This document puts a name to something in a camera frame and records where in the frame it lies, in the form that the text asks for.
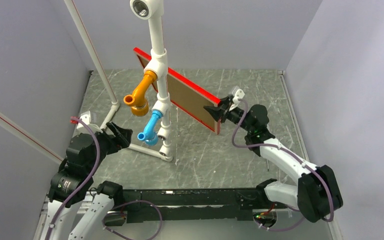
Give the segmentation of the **red picture frame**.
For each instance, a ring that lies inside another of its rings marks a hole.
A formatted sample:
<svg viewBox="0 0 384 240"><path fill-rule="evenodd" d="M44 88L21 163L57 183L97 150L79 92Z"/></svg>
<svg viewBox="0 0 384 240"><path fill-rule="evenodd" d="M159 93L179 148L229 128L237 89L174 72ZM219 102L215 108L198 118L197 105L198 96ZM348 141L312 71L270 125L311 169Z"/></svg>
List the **red picture frame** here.
<svg viewBox="0 0 384 240"><path fill-rule="evenodd" d="M204 109L204 106L218 106L219 98L172 68L168 68L167 88L170 100L176 107L215 134L220 133L221 124Z"/></svg>

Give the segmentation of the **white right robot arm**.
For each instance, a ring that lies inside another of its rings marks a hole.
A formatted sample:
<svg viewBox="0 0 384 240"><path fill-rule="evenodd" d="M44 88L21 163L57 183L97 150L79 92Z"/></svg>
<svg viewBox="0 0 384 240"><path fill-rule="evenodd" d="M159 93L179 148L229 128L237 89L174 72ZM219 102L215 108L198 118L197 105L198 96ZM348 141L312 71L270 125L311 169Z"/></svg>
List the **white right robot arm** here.
<svg viewBox="0 0 384 240"><path fill-rule="evenodd" d="M273 202L284 204L299 211L309 222L332 222L335 211L344 202L334 170L328 165L318 166L288 149L269 131L267 108L261 104L249 106L239 99L245 108L234 105L229 95L217 106L204 106L210 116L219 123L235 124L231 137L236 148L249 149L273 164L291 178L293 185L270 179L261 184L255 194L256 203L267 208Z"/></svg>

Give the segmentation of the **orange pipe elbow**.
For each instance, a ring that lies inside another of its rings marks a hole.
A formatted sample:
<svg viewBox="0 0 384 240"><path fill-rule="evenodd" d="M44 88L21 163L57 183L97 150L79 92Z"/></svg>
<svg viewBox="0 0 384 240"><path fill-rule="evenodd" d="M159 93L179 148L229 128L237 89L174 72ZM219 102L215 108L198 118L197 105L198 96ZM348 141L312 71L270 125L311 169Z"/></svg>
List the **orange pipe elbow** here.
<svg viewBox="0 0 384 240"><path fill-rule="evenodd" d="M131 113L137 117L145 116L149 111L149 103L145 95L148 88L157 80L157 75L152 70L146 70L141 82L131 94L123 98L125 105L130 107Z"/></svg>

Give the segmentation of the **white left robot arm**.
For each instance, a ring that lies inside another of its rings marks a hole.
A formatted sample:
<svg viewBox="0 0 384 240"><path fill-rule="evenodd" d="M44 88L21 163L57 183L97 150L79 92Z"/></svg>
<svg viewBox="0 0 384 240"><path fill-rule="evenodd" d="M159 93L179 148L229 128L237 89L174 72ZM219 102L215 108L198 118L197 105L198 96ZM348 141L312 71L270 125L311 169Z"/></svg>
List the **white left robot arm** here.
<svg viewBox="0 0 384 240"><path fill-rule="evenodd" d="M73 226L98 167L106 156L131 145L133 131L108 122L106 126L112 133L107 134L103 129L91 129L77 117L71 117L70 121L83 125L87 132L79 133L70 140L66 156L51 178L42 240L86 240L92 228L104 219L108 211L117 210L125 203L123 187L106 180L96 189L90 209Z"/></svg>

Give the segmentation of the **blue pipe elbow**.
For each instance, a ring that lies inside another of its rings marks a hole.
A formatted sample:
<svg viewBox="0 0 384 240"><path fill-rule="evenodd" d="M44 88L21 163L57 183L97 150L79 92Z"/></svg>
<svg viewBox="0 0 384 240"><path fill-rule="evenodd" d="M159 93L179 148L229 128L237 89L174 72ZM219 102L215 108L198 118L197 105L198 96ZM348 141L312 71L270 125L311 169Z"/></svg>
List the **blue pipe elbow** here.
<svg viewBox="0 0 384 240"><path fill-rule="evenodd" d="M158 120L163 117L163 114L159 110L153 110L152 115L144 127L143 131L138 133L137 139L144 142L148 146L154 146L158 142L158 135L155 131Z"/></svg>

